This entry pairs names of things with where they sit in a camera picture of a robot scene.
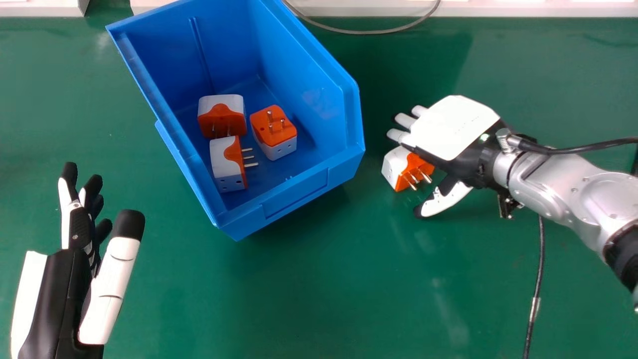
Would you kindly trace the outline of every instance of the orange and white plug adapter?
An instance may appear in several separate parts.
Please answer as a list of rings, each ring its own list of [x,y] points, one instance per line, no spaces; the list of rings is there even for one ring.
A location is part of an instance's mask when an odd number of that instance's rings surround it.
[[[199,100],[197,121],[204,137],[246,135],[246,110],[241,95],[212,95]]]
[[[273,105],[250,115],[253,136],[269,160],[297,151],[297,128],[281,107]]]
[[[223,137],[210,142],[212,174],[220,193],[244,190],[248,187],[245,168],[254,167],[258,163],[245,164],[255,156],[244,157],[244,152],[252,148],[242,149],[239,136]]]
[[[417,190],[416,185],[421,181],[432,183],[430,176],[434,173],[434,166],[399,146],[385,155],[381,173],[395,192],[408,187]]]

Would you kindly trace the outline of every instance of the green tabletop surface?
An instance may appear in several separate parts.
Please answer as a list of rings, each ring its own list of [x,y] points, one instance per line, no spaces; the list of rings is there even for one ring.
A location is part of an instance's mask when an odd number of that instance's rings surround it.
[[[311,29],[359,83],[367,152],[356,177],[234,242],[211,225],[105,26],[0,20],[0,358],[27,250],[59,248],[57,177],[103,176],[106,206],[146,232],[105,358],[517,358],[537,270],[530,210],[498,217],[473,191],[417,220],[432,187],[395,194],[380,174],[397,112],[451,94],[492,107],[541,143],[638,133],[637,19],[430,19],[404,33]],[[408,19],[323,19],[349,28]],[[587,157],[627,171],[633,146]],[[435,180],[440,180],[438,172]],[[574,233],[547,225],[532,358],[636,358],[628,291]]]

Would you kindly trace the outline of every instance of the blue plastic bin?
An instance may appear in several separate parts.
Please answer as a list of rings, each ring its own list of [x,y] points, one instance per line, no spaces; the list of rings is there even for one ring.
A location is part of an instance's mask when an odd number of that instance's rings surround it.
[[[157,128],[211,222],[234,240],[351,179],[365,151],[355,81],[279,0],[182,0],[107,26],[157,116]],[[205,95],[237,93],[250,115],[281,106],[297,151],[220,194],[197,123]]]

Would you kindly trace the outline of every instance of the gray cable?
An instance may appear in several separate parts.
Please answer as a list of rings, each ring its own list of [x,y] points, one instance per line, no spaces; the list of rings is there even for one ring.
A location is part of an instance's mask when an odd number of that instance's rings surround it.
[[[432,16],[432,14],[434,14],[436,9],[438,9],[439,5],[441,5],[441,0],[436,0],[436,2],[434,3],[434,6],[432,6],[432,8],[430,9],[430,11],[427,12],[427,14],[425,14],[425,15],[421,16],[420,18],[418,18],[417,20],[414,20],[413,22],[411,22],[409,24],[406,24],[406,25],[403,25],[403,26],[393,27],[392,29],[384,29],[384,30],[358,31],[358,30],[345,30],[345,29],[340,29],[338,27],[332,27],[332,26],[321,24],[321,23],[319,23],[317,21],[314,21],[314,20],[310,19],[309,17],[305,16],[304,14],[302,14],[301,11],[296,9],[296,7],[292,6],[288,2],[288,0],[282,0],[282,1],[290,10],[292,10],[292,12],[295,13],[296,16],[300,17],[301,19],[303,19],[304,21],[308,22],[309,24],[312,24],[312,25],[314,25],[316,27],[319,27],[321,29],[324,29],[324,30],[332,31],[333,33],[346,34],[346,35],[384,35],[384,34],[392,34],[392,33],[398,33],[400,31],[405,31],[405,30],[411,29],[411,28],[419,25],[423,21],[429,19]]]

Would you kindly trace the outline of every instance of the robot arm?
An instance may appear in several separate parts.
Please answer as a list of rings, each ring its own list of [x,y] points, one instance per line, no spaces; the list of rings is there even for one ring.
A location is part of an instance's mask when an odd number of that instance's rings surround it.
[[[414,117],[399,114],[409,132],[387,136],[448,176],[424,204],[419,218],[460,201],[471,188],[492,188],[501,217],[529,207],[565,225],[594,250],[632,292],[638,308],[638,178],[600,169],[576,154],[534,151],[530,137],[511,133],[490,108],[448,96]]]
[[[101,177],[94,175],[79,193],[76,180],[76,165],[67,163],[58,181],[62,250],[27,252],[11,327],[13,359],[100,359],[117,319],[144,215],[118,214],[101,261],[100,244],[112,227],[109,220],[95,226],[103,206]]]

